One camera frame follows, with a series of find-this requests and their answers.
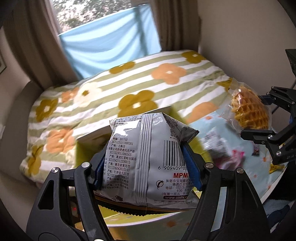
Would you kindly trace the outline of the left brown curtain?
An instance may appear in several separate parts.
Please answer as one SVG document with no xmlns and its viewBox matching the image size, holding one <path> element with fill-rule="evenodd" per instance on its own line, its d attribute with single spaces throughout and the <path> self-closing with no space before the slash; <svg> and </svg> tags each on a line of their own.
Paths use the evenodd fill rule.
<svg viewBox="0 0 296 241">
<path fill-rule="evenodd" d="M 18 1 L 4 21 L 4 33 L 22 70 L 41 88 L 78 81 L 62 48 L 51 1 Z"/>
</svg>

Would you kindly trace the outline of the grey bed headboard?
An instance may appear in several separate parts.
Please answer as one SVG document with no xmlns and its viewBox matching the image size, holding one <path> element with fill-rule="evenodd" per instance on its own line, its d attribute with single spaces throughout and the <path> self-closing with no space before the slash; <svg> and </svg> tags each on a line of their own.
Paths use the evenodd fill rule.
<svg viewBox="0 0 296 241">
<path fill-rule="evenodd" d="M 29 113 L 43 90 L 30 81 L 15 99 L 1 139 L 1 171 L 16 180 L 27 182 L 20 164 L 27 154 Z"/>
</svg>

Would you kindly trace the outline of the framed houses picture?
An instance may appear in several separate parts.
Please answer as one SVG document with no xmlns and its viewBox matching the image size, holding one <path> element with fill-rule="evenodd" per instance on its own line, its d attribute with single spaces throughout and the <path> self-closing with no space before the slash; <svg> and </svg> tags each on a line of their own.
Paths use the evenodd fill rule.
<svg viewBox="0 0 296 241">
<path fill-rule="evenodd" d="M 2 57 L 2 54 L 0 54 L 0 73 L 2 73 L 5 69 L 6 69 L 6 64 Z"/>
</svg>

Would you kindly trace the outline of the silver Oishi snack bag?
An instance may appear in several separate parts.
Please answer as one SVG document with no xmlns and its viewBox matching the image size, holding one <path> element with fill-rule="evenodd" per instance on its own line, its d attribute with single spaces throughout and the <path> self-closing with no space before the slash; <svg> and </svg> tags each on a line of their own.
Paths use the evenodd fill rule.
<svg viewBox="0 0 296 241">
<path fill-rule="evenodd" d="M 165 113 L 146 113 L 110 122 L 112 130 L 103 163 L 100 195 L 136 206 L 196 208 L 181 142 L 198 130 Z"/>
</svg>

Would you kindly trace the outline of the yellow-green cardboard box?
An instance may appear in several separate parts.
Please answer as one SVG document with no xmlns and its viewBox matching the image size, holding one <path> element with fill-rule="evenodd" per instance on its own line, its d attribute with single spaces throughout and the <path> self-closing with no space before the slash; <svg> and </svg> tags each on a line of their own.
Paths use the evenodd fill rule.
<svg viewBox="0 0 296 241">
<path fill-rule="evenodd" d="M 77 139 L 76 162 L 90 162 L 89 177 L 102 205 L 119 212 L 193 210 L 194 192 L 181 143 L 198 152 L 198 131 L 171 106 L 128 114 Z"/>
</svg>

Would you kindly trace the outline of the light blue daisy tablecloth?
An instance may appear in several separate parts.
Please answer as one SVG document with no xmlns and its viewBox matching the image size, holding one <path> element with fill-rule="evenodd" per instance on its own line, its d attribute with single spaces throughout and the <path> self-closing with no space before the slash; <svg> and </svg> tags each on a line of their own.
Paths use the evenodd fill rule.
<svg viewBox="0 0 296 241">
<path fill-rule="evenodd" d="M 204 161 L 190 142 L 198 131 L 158 112 L 111 123 L 103 173 L 104 194 L 138 207 L 192 209 L 182 240 L 269 240 L 260 198 L 241 167 L 243 154 L 218 149 L 211 133 L 202 145 L 216 154 Z"/>
</svg>

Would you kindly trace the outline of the floral striped duvet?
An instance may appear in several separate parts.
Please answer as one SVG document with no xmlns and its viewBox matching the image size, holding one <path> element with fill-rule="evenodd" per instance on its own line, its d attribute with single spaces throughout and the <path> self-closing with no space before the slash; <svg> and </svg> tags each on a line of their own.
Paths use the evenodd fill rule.
<svg viewBox="0 0 296 241">
<path fill-rule="evenodd" d="M 79 137 L 117 117 L 171 106 L 192 123 L 215 111 L 232 78 L 201 54 L 160 52 L 62 87 L 51 87 L 33 103 L 28 119 L 27 154 L 20 172 L 43 183 L 53 167 L 77 166 Z"/>
</svg>

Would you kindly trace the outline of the pink striped snack bag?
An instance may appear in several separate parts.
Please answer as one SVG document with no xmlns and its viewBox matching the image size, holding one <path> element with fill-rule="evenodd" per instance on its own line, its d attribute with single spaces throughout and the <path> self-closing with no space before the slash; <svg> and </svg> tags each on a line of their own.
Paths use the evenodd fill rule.
<svg viewBox="0 0 296 241">
<path fill-rule="evenodd" d="M 235 170 L 241 167 L 244 160 L 244 151 L 232 150 L 230 156 L 222 156 L 214 159 L 214 164 L 222 170 Z"/>
</svg>

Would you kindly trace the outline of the clear waffle cookie bag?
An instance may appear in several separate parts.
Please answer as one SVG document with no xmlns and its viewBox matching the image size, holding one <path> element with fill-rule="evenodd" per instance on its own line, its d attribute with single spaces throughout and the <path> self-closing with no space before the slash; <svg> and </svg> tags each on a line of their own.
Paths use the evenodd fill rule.
<svg viewBox="0 0 296 241">
<path fill-rule="evenodd" d="M 271 110 L 251 87 L 233 79 L 228 94 L 220 106 L 220 115 L 236 132 L 271 129 Z"/>
</svg>

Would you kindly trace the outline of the window with white frame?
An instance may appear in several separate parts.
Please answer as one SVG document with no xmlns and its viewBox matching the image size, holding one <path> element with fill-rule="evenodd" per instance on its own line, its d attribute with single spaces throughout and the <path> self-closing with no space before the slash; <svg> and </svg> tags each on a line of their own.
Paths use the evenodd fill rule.
<svg viewBox="0 0 296 241">
<path fill-rule="evenodd" d="M 77 28 L 110 33 L 139 24 L 150 1 L 44 1 L 57 36 Z"/>
</svg>

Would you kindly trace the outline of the right brown curtain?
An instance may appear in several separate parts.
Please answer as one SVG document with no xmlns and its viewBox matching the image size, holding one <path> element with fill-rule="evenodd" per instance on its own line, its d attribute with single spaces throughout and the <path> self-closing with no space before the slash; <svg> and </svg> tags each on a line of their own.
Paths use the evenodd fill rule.
<svg viewBox="0 0 296 241">
<path fill-rule="evenodd" d="M 162 51 L 198 51 L 201 18 L 197 0 L 150 1 Z"/>
</svg>

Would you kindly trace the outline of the brown curtain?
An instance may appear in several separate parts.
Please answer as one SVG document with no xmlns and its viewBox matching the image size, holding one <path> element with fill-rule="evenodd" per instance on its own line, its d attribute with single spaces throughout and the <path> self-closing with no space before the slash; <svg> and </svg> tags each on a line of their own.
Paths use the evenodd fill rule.
<svg viewBox="0 0 296 241">
<path fill-rule="evenodd" d="M 198 51 L 201 18 L 197 0 L 150 1 L 162 51 Z"/>
<path fill-rule="evenodd" d="M 41 88 L 78 81 L 62 48 L 51 1 L 18 1 L 4 21 L 4 33 L 22 70 Z"/>
</svg>

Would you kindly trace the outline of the light blue window cloth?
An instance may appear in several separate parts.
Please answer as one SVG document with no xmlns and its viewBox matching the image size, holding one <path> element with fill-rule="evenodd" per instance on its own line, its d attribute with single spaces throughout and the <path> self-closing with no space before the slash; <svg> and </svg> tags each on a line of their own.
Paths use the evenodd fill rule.
<svg viewBox="0 0 296 241">
<path fill-rule="evenodd" d="M 59 37 L 79 79 L 161 51 L 149 4 L 104 16 Z"/>
</svg>

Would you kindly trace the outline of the white cartoon snack bag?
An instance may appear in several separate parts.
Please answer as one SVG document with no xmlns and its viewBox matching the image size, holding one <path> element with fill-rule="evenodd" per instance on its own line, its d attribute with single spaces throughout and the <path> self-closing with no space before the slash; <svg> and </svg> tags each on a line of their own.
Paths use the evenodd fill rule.
<svg viewBox="0 0 296 241">
<path fill-rule="evenodd" d="M 227 141 L 218 134 L 216 128 L 212 128 L 208 131 L 208 133 L 200 139 L 200 142 L 203 149 L 210 154 L 212 159 L 231 156 Z"/>
</svg>

